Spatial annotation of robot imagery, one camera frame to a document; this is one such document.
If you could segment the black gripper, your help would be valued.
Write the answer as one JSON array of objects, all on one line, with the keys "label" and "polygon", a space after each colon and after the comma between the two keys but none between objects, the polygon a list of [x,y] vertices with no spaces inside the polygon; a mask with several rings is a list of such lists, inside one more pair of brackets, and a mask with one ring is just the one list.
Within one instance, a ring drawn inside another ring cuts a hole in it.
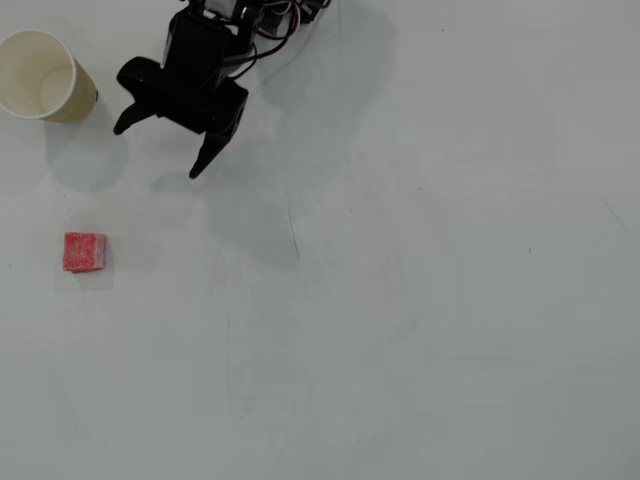
[{"label": "black gripper", "polygon": [[116,80],[133,103],[119,116],[121,135],[150,117],[169,119],[205,134],[189,172],[198,178],[226,148],[242,117],[248,91],[234,79],[254,55],[254,9],[183,9],[171,19],[164,58],[135,57]]}]

